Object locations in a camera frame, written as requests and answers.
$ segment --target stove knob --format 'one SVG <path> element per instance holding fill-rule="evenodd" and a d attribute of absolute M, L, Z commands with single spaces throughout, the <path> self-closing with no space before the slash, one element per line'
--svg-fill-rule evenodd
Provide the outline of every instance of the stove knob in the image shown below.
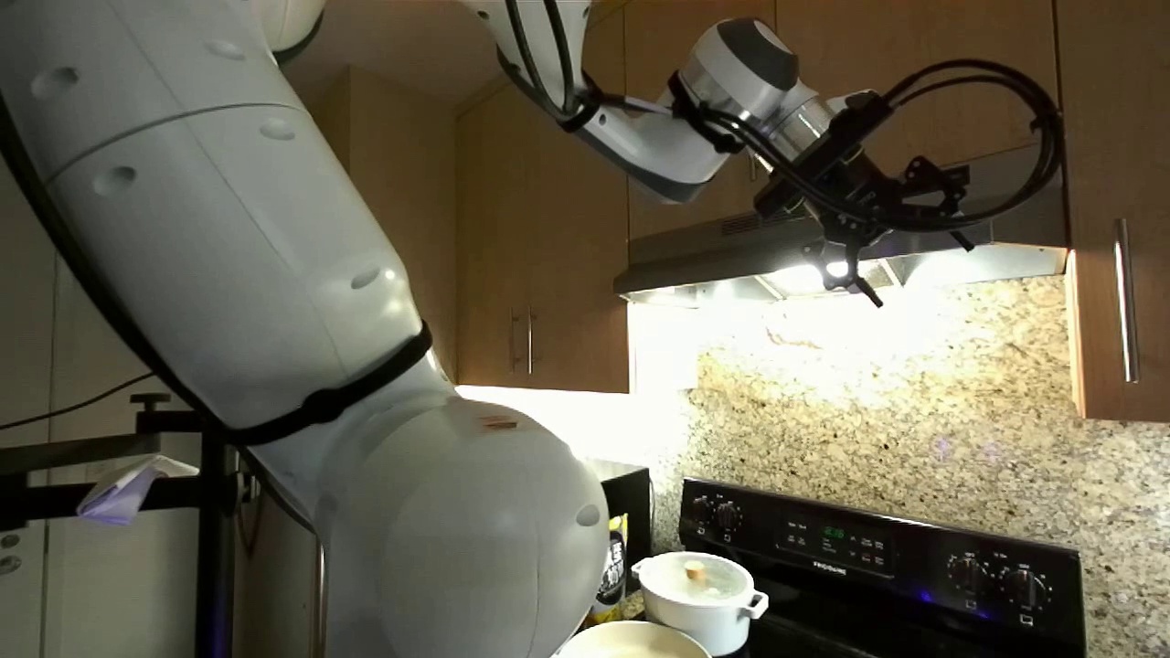
<path fill-rule="evenodd" d="M 946 561 L 946 582 L 952 582 L 954 591 L 971 601 L 980 591 L 980 585 L 982 585 L 980 554 L 975 552 L 952 554 Z"/>
<path fill-rule="evenodd" d="M 1018 602 L 1020 612 L 1036 612 L 1037 606 L 1041 578 L 1030 572 L 1030 564 L 1018 564 L 1002 578 L 1002 585 L 1007 585 L 1009 602 Z"/>
<path fill-rule="evenodd" d="M 744 529 L 744 522 L 747 522 L 747 512 L 744 512 L 735 502 L 719 502 L 719 506 L 714 508 L 714 515 L 717 515 L 717 528 L 719 528 L 719 539 L 724 539 L 724 540 L 731 540 L 731 539 Z"/>

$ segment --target range hood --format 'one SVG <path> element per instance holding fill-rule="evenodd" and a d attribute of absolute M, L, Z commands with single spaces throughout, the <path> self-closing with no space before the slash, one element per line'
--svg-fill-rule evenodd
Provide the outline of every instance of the range hood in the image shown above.
<path fill-rule="evenodd" d="M 1002 150 L 970 161 L 965 206 L 987 210 L 1009 197 L 1030 173 L 1036 150 Z M 893 285 L 1046 277 L 1067 263 L 1065 173 L 1025 206 L 960 229 L 965 253 L 946 229 L 893 229 L 863 253 L 863 271 Z M 630 243 L 630 271 L 616 290 L 630 299 L 656 290 L 714 285 L 726 277 L 772 277 L 813 266 L 822 229 L 813 214 L 759 219 L 731 214 Z"/>

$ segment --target cabinet door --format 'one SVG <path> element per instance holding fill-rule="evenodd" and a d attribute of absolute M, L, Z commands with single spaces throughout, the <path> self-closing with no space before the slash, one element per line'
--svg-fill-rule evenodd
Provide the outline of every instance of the cabinet door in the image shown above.
<path fill-rule="evenodd" d="M 625 5 L 625 95 L 658 100 L 695 40 L 719 20 L 775 23 L 772 0 L 630 0 Z M 690 206 L 666 206 L 630 188 L 630 233 L 661 233 L 705 219 L 753 211 L 753 194 L 767 184 L 751 158 L 731 158 Z"/>
<path fill-rule="evenodd" d="M 461 384 L 528 384 L 534 126 L 510 84 L 461 117 Z"/>
<path fill-rule="evenodd" d="M 584 69 L 623 80 L 623 13 L 590 24 Z M 534 126 L 531 303 L 534 384 L 575 392 L 630 392 L 625 303 L 625 175 L 551 121 Z"/>
<path fill-rule="evenodd" d="M 996 57 L 1057 95 L 1054 0 L 784 0 L 780 38 L 822 100 L 890 90 L 939 57 Z M 1030 115 L 1002 88 L 925 95 L 884 121 L 867 152 L 900 175 L 919 152 L 946 166 L 1030 139 Z"/>
<path fill-rule="evenodd" d="M 1059 0 L 1079 402 L 1088 416 L 1170 419 L 1170 6 Z M 1114 229 L 1125 223 L 1130 291 Z"/>

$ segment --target black band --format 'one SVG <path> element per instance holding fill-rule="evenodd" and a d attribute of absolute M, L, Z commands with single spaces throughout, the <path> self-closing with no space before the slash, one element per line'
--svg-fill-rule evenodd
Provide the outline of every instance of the black band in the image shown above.
<path fill-rule="evenodd" d="M 681 121 L 687 121 L 708 146 L 717 146 L 719 152 L 739 152 L 744 150 L 744 144 L 735 136 L 724 136 L 724 133 L 705 126 L 702 106 L 695 106 L 690 90 L 684 88 L 684 80 L 675 74 L 666 80 L 666 88 L 674 95 L 674 115 Z"/>
<path fill-rule="evenodd" d="M 306 425 L 333 425 L 344 411 L 352 411 L 365 394 L 382 392 L 385 384 L 391 384 L 407 370 L 413 370 L 429 350 L 432 350 L 432 329 L 423 324 L 418 336 L 408 336 L 399 350 L 391 350 L 382 367 L 374 367 L 360 379 L 340 384 L 340 389 L 323 389 L 323 392 L 306 394 L 284 416 L 232 430 L 228 442 L 265 446 L 265 442 L 289 439 L 294 430 L 305 430 Z"/>

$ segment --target white robotic arm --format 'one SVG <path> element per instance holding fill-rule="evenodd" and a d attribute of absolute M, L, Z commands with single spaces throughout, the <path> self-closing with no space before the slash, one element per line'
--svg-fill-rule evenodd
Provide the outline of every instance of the white robotic arm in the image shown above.
<path fill-rule="evenodd" d="M 580 74 L 590 0 L 466 5 L 534 102 L 648 190 L 687 201 L 747 144 L 863 214 L 870 175 L 843 175 L 850 201 L 789 175 L 834 184 L 861 133 L 834 139 L 759 23 L 714 24 L 656 106 Z M 601 585 L 605 495 L 429 353 L 402 261 L 271 55 L 317 6 L 0 0 L 4 158 L 112 329 L 326 540 L 333 658 L 547 658 Z"/>
<path fill-rule="evenodd" d="M 796 57 L 753 20 L 705 29 L 658 102 L 612 100 L 580 69 L 592 0 L 466 0 L 495 32 L 506 74 L 570 133 L 616 158 L 661 201 L 690 201 L 739 150 L 697 106 L 753 121 L 786 158 L 807 150 L 830 115 L 800 84 Z"/>

